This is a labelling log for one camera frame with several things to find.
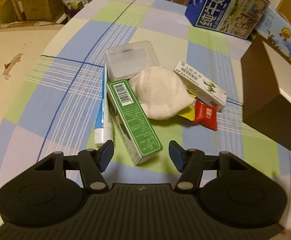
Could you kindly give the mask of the blue white cream tube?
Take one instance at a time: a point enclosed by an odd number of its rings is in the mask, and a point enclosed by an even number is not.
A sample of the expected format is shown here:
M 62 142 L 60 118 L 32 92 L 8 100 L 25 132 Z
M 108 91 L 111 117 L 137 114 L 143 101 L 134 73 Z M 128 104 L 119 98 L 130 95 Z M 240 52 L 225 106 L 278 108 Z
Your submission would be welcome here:
M 107 101 L 107 67 L 103 69 L 101 104 L 94 124 L 94 143 L 100 147 L 107 140 L 113 140 L 112 119 Z

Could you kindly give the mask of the red snack packet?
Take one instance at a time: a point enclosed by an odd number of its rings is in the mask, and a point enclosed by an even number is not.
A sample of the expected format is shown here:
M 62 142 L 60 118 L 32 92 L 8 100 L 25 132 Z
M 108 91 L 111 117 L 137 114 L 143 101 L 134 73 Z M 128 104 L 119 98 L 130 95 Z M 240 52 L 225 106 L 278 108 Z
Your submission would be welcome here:
M 217 108 L 197 100 L 194 106 L 195 116 L 192 123 L 200 124 L 213 131 L 217 130 Z

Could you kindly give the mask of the green cardboard box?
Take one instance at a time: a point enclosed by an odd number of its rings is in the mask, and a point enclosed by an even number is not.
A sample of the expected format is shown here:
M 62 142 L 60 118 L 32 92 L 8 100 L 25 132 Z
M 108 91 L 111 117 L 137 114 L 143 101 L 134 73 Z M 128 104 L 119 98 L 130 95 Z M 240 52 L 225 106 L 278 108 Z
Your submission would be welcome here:
M 162 144 L 128 80 L 109 82 L 107 98 L 110 114 L 135 166 L 162 150 Z

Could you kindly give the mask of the white ointment box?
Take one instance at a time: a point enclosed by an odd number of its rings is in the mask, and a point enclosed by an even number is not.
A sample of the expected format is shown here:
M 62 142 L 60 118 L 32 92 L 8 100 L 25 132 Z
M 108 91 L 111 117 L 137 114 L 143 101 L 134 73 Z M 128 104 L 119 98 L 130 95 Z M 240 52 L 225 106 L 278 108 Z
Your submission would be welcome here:
M 186 62 L 180 60 L 174 72 L 186 89 L 205 104 L 216 107 L 218 112 L 226 106 L 227 92 Z

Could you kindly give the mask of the white cloth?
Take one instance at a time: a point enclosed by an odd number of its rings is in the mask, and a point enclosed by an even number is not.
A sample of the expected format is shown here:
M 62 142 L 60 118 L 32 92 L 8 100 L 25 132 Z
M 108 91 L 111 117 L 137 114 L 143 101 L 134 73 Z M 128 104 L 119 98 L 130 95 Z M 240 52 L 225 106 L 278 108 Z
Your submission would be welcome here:
M 165 67 L 149 67 L 129 85 L 149 119 L 167 120 L 195 103 L 179 76 Z

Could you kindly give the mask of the clear plastic case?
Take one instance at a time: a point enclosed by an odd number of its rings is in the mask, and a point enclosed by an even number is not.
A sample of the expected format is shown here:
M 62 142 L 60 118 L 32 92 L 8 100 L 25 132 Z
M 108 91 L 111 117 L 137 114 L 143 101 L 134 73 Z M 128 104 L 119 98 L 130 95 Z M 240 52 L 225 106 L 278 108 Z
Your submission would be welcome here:
M 130 79 L 159 61 L 150 41 L 127 43 L 108 48 L 105 65 L 110 81 Z

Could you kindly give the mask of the yellow packet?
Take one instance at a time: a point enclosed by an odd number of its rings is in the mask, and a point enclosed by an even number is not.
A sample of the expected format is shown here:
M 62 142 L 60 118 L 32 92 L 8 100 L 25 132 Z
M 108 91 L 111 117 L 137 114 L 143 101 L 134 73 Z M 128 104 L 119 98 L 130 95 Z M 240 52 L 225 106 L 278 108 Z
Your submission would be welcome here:
M 179 113 L 177 115 L 180 117 L 183 117 L 187 120 L 190 120 L 192 122 L 192 121 L 194 121 L 194 119 L 196 117 L 195 105 L 196 105 L 197 98 L 195 95 L 193 95 L 191 93 L 188 93 L 188 94 L 194 99 L 194 102 L 190 106 L 188 106 L 187 108 L 179 111 Z

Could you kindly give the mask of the brown storage box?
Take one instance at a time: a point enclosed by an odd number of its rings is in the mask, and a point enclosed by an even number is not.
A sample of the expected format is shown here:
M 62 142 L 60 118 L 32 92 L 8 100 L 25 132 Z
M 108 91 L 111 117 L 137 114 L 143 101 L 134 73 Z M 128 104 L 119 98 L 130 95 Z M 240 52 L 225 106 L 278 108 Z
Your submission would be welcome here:
M 291 61 L 257 35 L 241 58 L 243 121 L 291 151 Z

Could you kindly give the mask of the light blue milk box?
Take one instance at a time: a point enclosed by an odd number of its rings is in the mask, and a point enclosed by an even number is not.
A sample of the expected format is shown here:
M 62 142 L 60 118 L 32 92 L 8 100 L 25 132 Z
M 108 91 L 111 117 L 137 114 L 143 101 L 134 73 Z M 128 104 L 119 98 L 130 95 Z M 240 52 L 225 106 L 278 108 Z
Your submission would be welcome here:
M 251 38 L 263 36 L 286 56 L 291 56 L 291 25 L 276 10 L 268 7 L 251 32 Z

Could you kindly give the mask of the blue milk carton box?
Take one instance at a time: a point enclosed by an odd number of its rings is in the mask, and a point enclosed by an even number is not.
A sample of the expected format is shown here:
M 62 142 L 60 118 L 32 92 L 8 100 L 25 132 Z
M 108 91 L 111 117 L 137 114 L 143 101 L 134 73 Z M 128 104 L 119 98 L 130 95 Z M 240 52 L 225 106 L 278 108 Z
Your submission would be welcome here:
M 247 39 L 268 0 L 190 0 L 185 11 L 192 26 Z

